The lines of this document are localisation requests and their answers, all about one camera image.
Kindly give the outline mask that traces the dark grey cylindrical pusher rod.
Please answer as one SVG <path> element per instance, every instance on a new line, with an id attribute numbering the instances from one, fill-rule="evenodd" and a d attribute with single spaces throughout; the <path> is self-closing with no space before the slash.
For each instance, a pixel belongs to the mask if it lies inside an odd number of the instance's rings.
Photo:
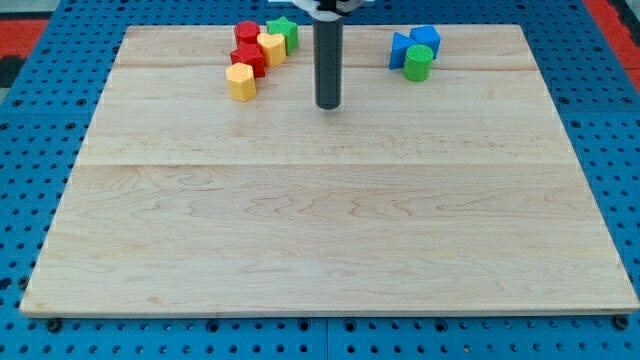
<path id="1" fill-rule="evenodd" d="M 343 21 L 313 21 L 315 103 L 323 110 L 341 103 Z"/>

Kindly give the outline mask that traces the white rod mount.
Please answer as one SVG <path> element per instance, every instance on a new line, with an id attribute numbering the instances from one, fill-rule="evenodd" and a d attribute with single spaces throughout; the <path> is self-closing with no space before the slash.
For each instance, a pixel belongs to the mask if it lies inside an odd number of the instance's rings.
<path id="1" fill-rule="evenodd" d="M 361 7 L 371 7 L 374 0 L 268 0 L 275 7 L 297 7 L 314 20 L 338 20 Z"/>

